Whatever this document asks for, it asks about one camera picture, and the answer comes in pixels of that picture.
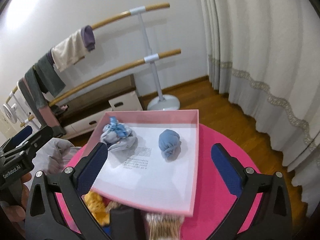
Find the person's left hand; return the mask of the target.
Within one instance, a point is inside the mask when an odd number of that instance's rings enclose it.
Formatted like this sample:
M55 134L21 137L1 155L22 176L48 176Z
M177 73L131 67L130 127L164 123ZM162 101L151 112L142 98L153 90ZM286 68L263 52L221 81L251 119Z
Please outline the person's left hand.
M7 206L4 207L3 210L7 215L8 219L11 222L21 222L25 219L25 210L27 207L27 201L29 196L29 189L25 185L26 182L30 181L32 178L30 173L25 174L21 178L22 185L22 198L21 198L21 206Z

